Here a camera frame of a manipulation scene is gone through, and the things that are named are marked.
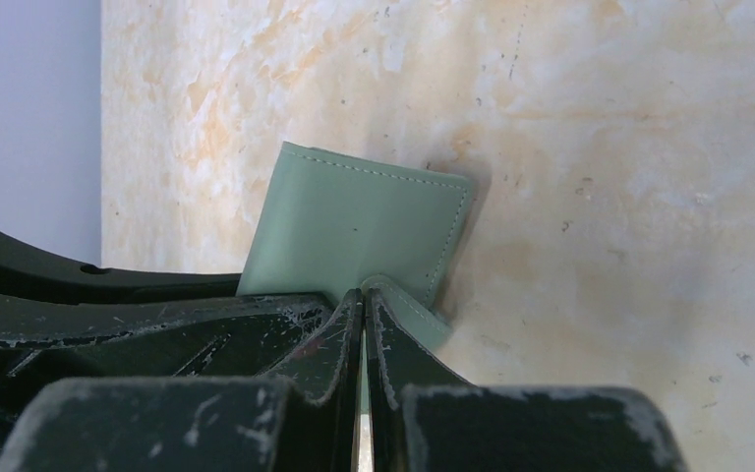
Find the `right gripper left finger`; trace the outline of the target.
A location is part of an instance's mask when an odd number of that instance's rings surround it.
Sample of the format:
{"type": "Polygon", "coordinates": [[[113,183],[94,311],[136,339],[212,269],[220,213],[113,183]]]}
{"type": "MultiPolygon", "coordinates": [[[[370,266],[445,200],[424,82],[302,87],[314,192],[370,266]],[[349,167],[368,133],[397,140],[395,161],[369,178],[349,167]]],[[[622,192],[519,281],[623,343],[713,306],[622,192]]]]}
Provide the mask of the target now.
{"type": "Polygon", "coordinates": [[[350,471],[363,295],[173,328],[153,376],[45,387],[0,471],[350,471]]]}

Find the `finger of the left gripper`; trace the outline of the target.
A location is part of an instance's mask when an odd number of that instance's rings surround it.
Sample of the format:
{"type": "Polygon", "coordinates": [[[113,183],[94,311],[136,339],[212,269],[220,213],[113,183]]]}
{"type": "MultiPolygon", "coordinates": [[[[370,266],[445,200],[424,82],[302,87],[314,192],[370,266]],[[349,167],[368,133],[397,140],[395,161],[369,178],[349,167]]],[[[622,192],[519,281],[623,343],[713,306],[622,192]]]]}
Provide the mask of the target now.
{"type": "Polygon", "coordinates": [[[57,304],[135,304],[232,297],[239,273],[99,267],[0,232],[0,294],[57,304]]]}
{"type": "Polygon", "coordinates": [[[332,311],[319,294],[101,305],[0,294],[0,445],[48,384],[75,377],[253,376],[332,311]]]}

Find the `green leather card holder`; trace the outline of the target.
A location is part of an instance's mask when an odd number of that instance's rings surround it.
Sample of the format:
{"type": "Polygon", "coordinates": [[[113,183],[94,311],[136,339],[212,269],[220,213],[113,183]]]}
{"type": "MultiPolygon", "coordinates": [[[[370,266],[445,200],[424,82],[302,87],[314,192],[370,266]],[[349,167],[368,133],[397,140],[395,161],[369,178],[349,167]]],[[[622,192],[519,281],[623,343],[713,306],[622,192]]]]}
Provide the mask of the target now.
{"type": "Polygon", "coordinates": [[[464,176],[283,143],[240,295],[378,289],[430,351],[450,336],[434,311],[475,196],[464,176]]]}

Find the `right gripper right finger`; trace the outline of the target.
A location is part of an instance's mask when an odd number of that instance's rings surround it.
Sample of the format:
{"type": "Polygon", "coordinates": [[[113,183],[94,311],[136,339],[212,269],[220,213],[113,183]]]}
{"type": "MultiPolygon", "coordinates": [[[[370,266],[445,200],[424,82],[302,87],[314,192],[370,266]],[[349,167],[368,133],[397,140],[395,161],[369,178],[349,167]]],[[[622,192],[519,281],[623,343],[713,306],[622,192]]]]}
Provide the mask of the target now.
{"type": "Polygon", "coordinates": [[[662,412],[624,387],[479,386],[365,296],[377,471],[683,471],[662,412]]]}

